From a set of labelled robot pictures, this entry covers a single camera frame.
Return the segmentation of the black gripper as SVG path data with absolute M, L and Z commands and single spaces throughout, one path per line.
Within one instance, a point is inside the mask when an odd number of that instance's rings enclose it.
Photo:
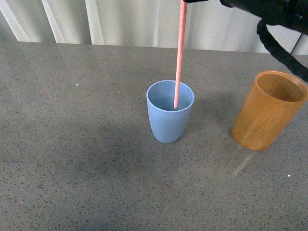
M 186 3 L 208 0 L 183 0 Z M 228 7 L 235 7 L 262 18 L 271 26 L 308 34 L 308 2 L 306 0 L 222 0 Z

